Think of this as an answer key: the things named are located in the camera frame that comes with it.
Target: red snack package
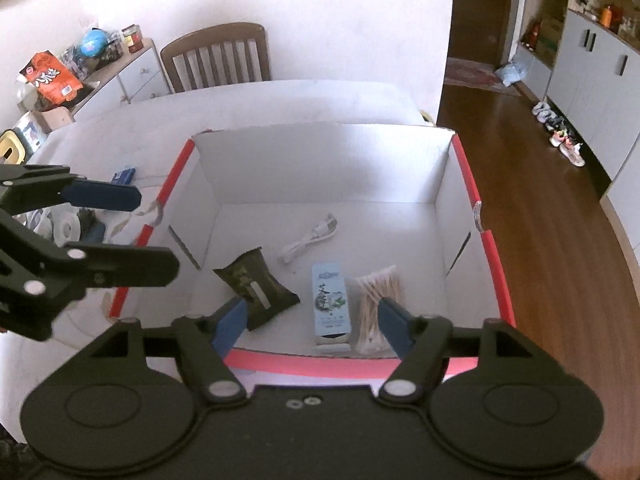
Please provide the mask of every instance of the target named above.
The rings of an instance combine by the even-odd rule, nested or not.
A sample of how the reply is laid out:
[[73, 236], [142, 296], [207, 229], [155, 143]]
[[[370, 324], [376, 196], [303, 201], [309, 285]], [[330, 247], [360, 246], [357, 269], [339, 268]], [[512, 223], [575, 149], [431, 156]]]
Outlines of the red snack package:
[[82, 83], [48, 50], [39, 52], [20, 73], [53, 104], [72, 101]]

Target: rug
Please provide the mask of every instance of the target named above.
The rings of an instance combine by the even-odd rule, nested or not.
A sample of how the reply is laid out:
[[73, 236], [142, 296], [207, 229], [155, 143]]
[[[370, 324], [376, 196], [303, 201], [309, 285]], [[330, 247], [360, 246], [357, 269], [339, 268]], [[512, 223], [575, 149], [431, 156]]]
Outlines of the rug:
[[479, 88], [501, 94], [519, 96], [520, 93], [513, 86], [505, 86], [494, 69], [487, 64], [468, 61], [466, 59], [447, 58], [447, 67], [444, 73], [444, 84], [453, 86], [466, 86]]

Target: screw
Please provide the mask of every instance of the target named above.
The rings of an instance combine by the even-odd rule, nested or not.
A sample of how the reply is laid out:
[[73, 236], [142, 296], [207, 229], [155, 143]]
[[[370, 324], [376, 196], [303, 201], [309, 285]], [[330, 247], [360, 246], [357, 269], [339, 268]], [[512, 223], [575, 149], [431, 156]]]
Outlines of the screw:
[[86, 253], [82, 249], [69, 249], [66, 255], [73, 260], [84, 260]]
[[305, 407], [304, 403], [298, 399], [289, 399], [287, 402], [284, 403], [284, 405], [287, 408], [291, 408], [292, 410], [300, 410], [301, 408]]
[[240, 393], [240, 385], [233, 381], [216, 381], [209, 385], [209, 393], [214, 397], [235, 397]]
[[27, 294], [31, 294], [32, 296], [39, 296], [41, 294], [44, 294], [45, 290], [47, 290], [47, 287], [44, 283], [39, 282], [38, 280], [29, 280], [28, 282], [24, 283], [24, 290], [27, 292]]
[[317, 406], [318, 404], [322, 404], [322, 399], [320, 397], [311, 395], [311, 396], [305, 397], [305, 404], [307, 406]]
[[385, 391], [394, 397], [407, 397], [417, 390], [417, 386], [405, 379], [394, 379], [385, 383]]

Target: brown wood flooring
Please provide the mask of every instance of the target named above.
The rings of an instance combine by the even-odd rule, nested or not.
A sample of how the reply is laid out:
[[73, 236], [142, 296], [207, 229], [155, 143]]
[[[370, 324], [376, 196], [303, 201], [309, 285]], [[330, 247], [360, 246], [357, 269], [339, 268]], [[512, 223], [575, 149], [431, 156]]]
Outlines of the brown wood flooring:
[[589, 465], [606, 480], [636, 480], [640, 307], [590, 178], [549, 144], [530, 108], [524, 97], [445, 86], [438, 125], [460, 135], [518, 328], [604, 404]]

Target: green snack package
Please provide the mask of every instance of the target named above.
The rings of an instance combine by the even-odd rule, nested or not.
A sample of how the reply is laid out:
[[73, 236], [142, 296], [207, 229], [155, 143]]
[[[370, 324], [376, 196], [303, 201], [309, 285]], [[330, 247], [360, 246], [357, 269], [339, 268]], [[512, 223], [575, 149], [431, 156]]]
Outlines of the green snack package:
[[281, 285], [269, 272], [257, 247], [238, 256], [224, 269], [213, 269], [221, 280], [246, 301], [249, 307], [247, 328], [255, 330], [283, 310], [300, 303], [297, 294]]

